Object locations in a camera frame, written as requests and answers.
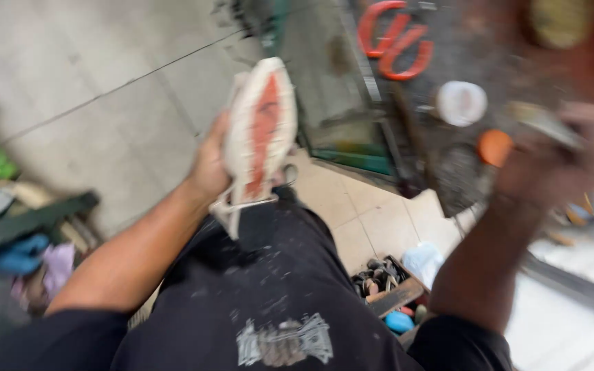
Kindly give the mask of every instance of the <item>shoe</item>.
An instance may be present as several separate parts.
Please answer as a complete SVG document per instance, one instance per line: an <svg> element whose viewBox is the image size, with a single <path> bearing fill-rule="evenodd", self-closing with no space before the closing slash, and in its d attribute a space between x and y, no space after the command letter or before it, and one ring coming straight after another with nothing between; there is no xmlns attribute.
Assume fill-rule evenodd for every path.
<svg viewBox="0 0 594 371"><path fill-rule="evenodd" d="M240 235L240 211L278 200L272 177L282 167L297 135L293 84L280 58L263 59L235 79L224 139L231 186L210 206L232 240Z"/></svg>

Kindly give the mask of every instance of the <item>black shirt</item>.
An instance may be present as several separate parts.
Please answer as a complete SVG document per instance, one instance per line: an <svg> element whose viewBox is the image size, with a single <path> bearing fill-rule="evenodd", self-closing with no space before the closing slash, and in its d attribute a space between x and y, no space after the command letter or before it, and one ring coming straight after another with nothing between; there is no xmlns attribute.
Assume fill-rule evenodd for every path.
<svg viewBox="0 0 594 371"><path fill-rule="evenodd" d="M253 253L207 218L135 329L126 314L65 310L1 337L0 369L512 369L501 335L448 316L405 352L355 294L324 223L292 203L267 210Z"/></svg>

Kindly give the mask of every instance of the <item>red scissors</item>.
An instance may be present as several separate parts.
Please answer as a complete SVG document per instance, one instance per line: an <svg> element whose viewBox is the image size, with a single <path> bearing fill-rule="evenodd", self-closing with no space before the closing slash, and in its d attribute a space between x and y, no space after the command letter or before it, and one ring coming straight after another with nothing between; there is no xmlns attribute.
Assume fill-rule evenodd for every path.
<svg viewBox="0 0 594 371"><path fill-rule="evenodd" d="M404 13L398 14L393 19L389 29L380 38L377 47L373 48L371 38L378 16L389 9L402 9L406 6L407 2L405 1L380 1L379 3L370 5L359 20L359 28L357 30L359 44L361 44L364 53L368 57L379 58L379 71L391 80L404 81L417 76L425 70L432 59L434 43L422 40L418 45L417 58L411 67L404 72L393 71L395 58L428 31L426 25L416 24L395 42L407 23L411 20L411 16Z"/></svg>

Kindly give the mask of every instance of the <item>person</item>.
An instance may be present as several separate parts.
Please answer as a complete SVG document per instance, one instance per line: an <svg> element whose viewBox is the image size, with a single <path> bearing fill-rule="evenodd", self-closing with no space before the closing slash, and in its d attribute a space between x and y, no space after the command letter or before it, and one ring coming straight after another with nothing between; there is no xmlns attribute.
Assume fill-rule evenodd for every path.
<svg viewBox="0 0 594 371"><path fill-rule="evenodd" d="M270 242L248 254L208 216L230 182L223 114L186 179L87 258L45 317L0 337L0 369L511 370L503 333L520 259L552 207L594 186L594 105L567 104L560 117L586 149L517 140L406 352L359 300L314 213L271 204L271 228L259 229ZM161 282L153 313L128 331Z"/></svg>

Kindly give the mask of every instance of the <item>blue object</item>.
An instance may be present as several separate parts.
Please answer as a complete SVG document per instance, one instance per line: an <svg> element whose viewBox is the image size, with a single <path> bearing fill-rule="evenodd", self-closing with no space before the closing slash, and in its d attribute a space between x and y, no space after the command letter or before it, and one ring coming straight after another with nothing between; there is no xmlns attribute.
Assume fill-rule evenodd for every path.
<svg viewBox="0 0 594 371"><path fill-rule="evenodd" d="M412 318L397 310L384 317L384 323L391 329L391 331L399 334L406 333L414 328L414 321L412 321Z"/></svg>
<svg viewBox="0 0 594 371"><path fill-rule="evenodd" d="M47 236L35 234L0 247L0 272L25 275L35 271L42 263L38 254L49 244Z"/></svg>

